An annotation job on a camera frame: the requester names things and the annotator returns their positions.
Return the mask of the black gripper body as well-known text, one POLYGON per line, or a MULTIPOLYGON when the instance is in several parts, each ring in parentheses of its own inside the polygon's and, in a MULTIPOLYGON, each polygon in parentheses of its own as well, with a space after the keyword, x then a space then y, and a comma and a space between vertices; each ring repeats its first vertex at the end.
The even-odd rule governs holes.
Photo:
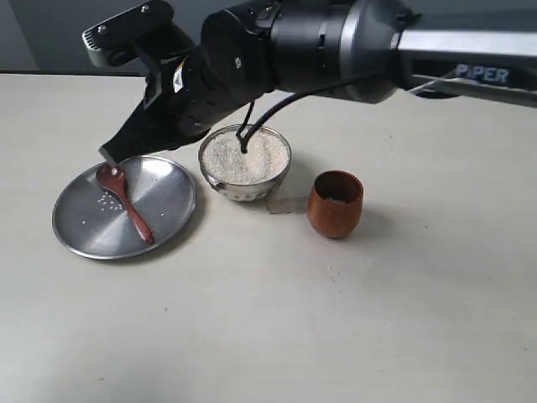
POLYGON ((152 143, 193 143, 212 126, 250 103, 217 77, 203 47, 162 62, 147 80, 143 135, 152 143))

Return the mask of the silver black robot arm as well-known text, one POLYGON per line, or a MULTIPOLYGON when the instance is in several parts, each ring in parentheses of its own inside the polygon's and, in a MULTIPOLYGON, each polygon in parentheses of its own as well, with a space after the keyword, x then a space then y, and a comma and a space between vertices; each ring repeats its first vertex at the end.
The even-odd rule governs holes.
POLYGON ((165 1, 84 31, 94 65, 141 60, 141 102, 101 148, 116 165, 178 149, 266 93, 375 104, 428 99, 536 104, 534 10, 425 16, 399 1, 247 1, 210 14, 194 42, 165 1))

